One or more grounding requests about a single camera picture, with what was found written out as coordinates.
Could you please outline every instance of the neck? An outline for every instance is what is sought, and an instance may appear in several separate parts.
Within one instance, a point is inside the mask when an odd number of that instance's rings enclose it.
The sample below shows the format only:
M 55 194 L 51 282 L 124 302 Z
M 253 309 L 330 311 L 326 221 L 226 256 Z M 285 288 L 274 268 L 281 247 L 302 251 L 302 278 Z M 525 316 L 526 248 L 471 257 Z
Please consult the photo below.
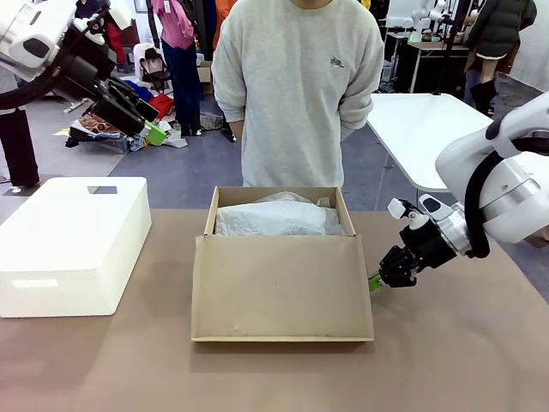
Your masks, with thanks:
M 332 3 L 332 0 L 292 0 L 292 3 L 300 9 L 316 10 Z

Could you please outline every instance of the green object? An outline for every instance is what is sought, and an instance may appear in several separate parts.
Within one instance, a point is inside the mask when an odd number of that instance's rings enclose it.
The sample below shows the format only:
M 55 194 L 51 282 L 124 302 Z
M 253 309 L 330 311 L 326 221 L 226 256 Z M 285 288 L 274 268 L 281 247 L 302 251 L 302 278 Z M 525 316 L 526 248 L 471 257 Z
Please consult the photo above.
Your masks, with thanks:
M 381 283 L 381 276 L 379 273 L 376 273 L 373 277 L 368 279 L 368 283 L 370 284 L 370 292 L 373 292 L 374 290 L 378 290 L 383 285 Z
M 150 122 L 145 122 L 145 124 L 151 128 L 151 131 L 145 138 L 149 140 L 153 146 L 162 146 L 162 143 L 166 140 L 166 133 Z

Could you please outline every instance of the sweatshirt logo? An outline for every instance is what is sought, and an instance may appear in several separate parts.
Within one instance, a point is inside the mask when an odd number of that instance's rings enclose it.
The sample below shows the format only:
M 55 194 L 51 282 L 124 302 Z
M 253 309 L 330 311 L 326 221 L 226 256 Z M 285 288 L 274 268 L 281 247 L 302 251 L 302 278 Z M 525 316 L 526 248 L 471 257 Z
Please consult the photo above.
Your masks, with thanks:
M 341 62 L 339 58 L 335 58 L 332 56 L 332 58 L 329 60 L 329 63 L 332 65 L 334 69 L 345 69 L 345 66 Z

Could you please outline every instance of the pink hoodie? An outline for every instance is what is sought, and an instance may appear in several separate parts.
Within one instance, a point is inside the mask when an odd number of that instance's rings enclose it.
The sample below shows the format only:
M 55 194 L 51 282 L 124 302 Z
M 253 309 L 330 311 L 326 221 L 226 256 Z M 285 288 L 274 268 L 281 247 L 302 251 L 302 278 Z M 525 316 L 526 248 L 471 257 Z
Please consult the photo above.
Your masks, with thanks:
M 152 0 L 153 12 L 159 17 L 164 30 L 162 39 L 171 47 L 186 50 L 195 41 L 195 29 L 178 0 Z

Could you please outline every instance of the black puffer jacket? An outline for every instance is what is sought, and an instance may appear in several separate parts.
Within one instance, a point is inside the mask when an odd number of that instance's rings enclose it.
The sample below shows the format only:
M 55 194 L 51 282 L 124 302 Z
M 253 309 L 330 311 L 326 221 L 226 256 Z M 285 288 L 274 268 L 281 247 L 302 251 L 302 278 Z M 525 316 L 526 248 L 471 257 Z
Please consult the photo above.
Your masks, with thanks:
M 488 58 L 513 50 L 519 31 L 534 24 L 534 0 L 486 0 L 469 34 L 467 45 Z

